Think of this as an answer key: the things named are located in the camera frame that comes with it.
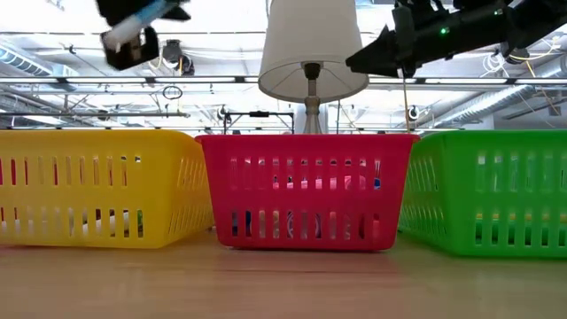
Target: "red basket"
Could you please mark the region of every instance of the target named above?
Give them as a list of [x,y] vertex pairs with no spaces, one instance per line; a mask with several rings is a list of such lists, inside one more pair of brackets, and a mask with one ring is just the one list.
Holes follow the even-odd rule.
[[412,135],[201,136],[223,245],[392,247]]

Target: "lamp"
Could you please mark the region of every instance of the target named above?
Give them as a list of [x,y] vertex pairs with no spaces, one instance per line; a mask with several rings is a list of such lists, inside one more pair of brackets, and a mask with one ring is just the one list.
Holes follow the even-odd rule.
[[305,133],[321,133],[319,105],[369,84],[345,64],[361,48],[354,0],[273,0],[258,85],[271,97],[305,104]]

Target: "plastic basket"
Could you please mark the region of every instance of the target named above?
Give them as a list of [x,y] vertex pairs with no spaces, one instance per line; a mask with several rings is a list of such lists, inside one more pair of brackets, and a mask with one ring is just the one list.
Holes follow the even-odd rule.
[[459,131],[415,145],[400,229],[451,253],[567,257],[567,132]]
[[240,248],[390,248],[417,138],[202,136],[219,240]]
[[0,244],[156,248],[214,223],[200,144],[152,131],[0,132]]

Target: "yellow basket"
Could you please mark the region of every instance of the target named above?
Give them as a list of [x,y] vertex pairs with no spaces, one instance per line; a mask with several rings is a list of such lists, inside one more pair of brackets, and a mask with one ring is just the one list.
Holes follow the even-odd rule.
[[158,248],[214,224],[200,144],[165,130],[0,132],[0,244]]

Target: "table surface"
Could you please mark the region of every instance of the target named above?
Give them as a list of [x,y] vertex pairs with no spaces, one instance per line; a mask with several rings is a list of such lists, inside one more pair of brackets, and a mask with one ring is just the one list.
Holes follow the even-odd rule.
[[215,234],[159,250],[0,249],[2,318],[566,318],[567,263],[239,251]]

